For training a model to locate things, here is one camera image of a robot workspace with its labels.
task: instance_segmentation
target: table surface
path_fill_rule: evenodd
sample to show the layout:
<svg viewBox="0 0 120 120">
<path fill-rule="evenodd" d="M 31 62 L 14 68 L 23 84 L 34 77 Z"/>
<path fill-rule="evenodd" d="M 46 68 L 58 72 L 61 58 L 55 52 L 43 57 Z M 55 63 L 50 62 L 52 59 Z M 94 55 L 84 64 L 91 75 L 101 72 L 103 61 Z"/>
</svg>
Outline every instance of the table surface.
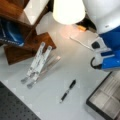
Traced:
<svg viewBox="0 0 120 120">
<path fill-rule="evenodd" d="M 61 57 L 45 78 L 28 89 L 27 84 L 21 84 L 20 80 L 26 76 L 33 58 L 9 66 L 1 47 L 0 80 L 42 120 L 104 120 L 86 105 L 86 99 L 108 73 L 92 69 L 90 60 L 93 52 L 62 37 L 62 27 L 49 12 L 36 28 L 38 34 L 49 32 L 57 46 L 54 52 Z M 79 40 L 86 44 L 95 37 L 96 34 L 90 31 L 78 35 Z M 76 79 L 76 85 L 60 104 L 60 98 L 73 79 Z"/>
</svg>

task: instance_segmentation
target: lamp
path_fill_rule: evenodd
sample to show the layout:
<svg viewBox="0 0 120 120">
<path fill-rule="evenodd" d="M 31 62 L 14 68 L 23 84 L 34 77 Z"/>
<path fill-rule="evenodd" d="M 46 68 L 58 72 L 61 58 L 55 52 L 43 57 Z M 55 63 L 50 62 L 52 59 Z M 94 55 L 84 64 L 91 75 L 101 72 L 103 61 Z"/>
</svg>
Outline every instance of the lamp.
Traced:
<svg viewBox="0 0 120 120">
<path fill-rule="evenodd" d="M 85 7 L 82 0 L 54 0 L 53 18 L 64 25 L 62 33 L 69 36 L 73 32 L 71 24 L 80 22 L 85 17 Z"/>
</svg>

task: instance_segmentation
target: marker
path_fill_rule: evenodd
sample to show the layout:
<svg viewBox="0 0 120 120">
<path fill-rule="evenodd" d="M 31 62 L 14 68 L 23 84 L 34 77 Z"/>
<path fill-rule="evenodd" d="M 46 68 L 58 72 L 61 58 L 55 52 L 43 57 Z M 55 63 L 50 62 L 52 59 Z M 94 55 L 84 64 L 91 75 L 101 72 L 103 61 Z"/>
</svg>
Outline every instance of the marker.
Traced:
<svg viewBox="0 0 120 120">
<path fill-rule="evenodd" d="M 64 99 L 67 97 L 69 91 L 75 86 L 75 84 L 76 84 L 76 80 L 73 80 L 72 83 L 70 84 L 68 90 L 62 96 L 60 103 L 62 103 L 64 101 Z"/>
</svg>

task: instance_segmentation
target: small object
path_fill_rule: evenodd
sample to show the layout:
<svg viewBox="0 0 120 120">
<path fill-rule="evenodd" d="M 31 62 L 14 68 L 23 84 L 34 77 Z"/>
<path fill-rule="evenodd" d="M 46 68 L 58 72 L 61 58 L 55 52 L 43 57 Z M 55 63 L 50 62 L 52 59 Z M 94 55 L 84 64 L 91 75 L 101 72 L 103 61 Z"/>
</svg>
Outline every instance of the small object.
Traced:
<svg viewBox="0 0 120 120">
<path fill-rule="evenodd" d="M 64 101 L 64 99 L 66 98 L 66 96 L 68 95 L 69 91 L 75 86 L 76 84 L 76 80 L 73 80 L 73 82 L 70 84 L 69 89 L 64 93 L 64 95 L 61 98 L 60 103 L 62 103 Z"/>
<path fill-rule="evenodd" d="M 82 26 L 82 25 L 78 25 L 78 29 L 85 32 L 87 30 L 86 27 Z"/>
</svg>

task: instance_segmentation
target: light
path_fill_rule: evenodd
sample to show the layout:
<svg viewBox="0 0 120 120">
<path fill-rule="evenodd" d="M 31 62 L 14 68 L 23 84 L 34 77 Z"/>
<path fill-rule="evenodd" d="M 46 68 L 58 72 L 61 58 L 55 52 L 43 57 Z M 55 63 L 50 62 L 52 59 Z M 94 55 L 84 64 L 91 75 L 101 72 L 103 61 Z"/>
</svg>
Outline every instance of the light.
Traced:
<svg viewBox="0 0 120 120">
<path fill-rule="evenodd" d="M 54 0 L 54 19 L 65 25 L 80 22 L 85 17 L 82 0 Z"/>
</svg>

